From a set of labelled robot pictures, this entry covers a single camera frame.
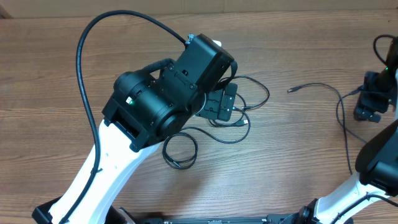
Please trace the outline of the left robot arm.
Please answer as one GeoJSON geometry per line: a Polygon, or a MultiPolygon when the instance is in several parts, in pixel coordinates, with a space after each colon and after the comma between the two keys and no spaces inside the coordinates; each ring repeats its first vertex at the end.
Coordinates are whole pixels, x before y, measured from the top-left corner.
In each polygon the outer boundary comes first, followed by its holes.
{"type": "Polygon", "coordinates": [[[37,223],[126,223],[112,204],[137,167],[162,141],[178,133],[228,84],[237,63],[218,41],[191,35],[181,56],[126,72],[103,109],[99,145],[92,148],[71,186],[36,207],[37,223]]]}

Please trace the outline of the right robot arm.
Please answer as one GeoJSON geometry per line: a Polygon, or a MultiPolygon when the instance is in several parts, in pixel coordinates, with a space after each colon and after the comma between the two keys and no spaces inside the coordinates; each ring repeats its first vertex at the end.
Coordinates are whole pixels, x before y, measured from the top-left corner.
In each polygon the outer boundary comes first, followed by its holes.
{"type": "MultiPolygon", "coordinates": [[[[381,72],[366,72],[364,83],[351,92],[358,96],[356,121],[379,122],[389,106],[397,107],[397,37],[391,40],[381,72]]],[[[397,196],[397,121],[393,121],[360,150],[351,176],[331,194],[316,198],[282,223],[352,223],[353,216],[377,201],[393,206],[397,196]]]]}

